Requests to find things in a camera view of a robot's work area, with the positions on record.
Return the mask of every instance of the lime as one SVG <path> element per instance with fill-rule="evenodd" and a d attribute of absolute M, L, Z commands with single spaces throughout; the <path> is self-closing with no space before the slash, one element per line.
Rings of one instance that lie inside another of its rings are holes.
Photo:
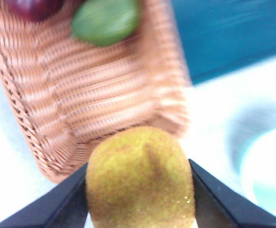
<path fill-rule="evenodd" d="M 139 22 L 137 0 L 88 0 L 73 17 L 72 33 L 96 46 L 110 46 L 132 34 Z"/>

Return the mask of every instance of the kiwi skin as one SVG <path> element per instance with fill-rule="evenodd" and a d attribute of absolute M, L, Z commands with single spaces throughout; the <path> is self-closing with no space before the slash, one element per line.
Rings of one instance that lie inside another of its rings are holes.
<path fill-rule="evenodd" d="M 178 142 L 136 127 L 98 145 L 86 174 L 95 228 L 190 228 L 195 201 L 190 164 Z"/>

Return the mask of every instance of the wicker basket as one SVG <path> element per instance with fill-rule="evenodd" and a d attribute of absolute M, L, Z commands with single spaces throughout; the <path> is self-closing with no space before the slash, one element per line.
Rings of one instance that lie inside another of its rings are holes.
<path fill-rule="evenodd" d="M 0 0 L 0 80 L 41 172 L 61 182 L 117 131 L 151 125 L 181 136 L 189 122 L 183 62 L 171 7 L 143 0 L 138 31 L 111 47 L 72 38 L 80 0 L 42 23 Z"/>

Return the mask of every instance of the red fruit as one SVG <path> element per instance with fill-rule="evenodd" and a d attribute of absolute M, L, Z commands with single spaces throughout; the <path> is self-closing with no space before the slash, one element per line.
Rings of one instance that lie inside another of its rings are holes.
<path fill-rule="evenodd" d="M 30 21 L 42 21 L 58 12 L 63 0 L 5 0 L 9 9 Z"/>

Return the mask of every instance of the kiwi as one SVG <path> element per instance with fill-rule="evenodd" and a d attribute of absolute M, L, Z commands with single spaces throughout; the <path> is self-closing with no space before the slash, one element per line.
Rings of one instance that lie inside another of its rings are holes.
<path fill-rule="evenodd" d="M 190 228 L 190 164 L 178 142 L 153 127 L 118 133 L 93 151 L 86 174 L 95 228 Z"/>
<path fill-rule="evenodd" d="M 140 22 L 138 0 L 88 0 L 76 11 L 72 33 L 96 46 L 110 46 L 132 34 Z"/>

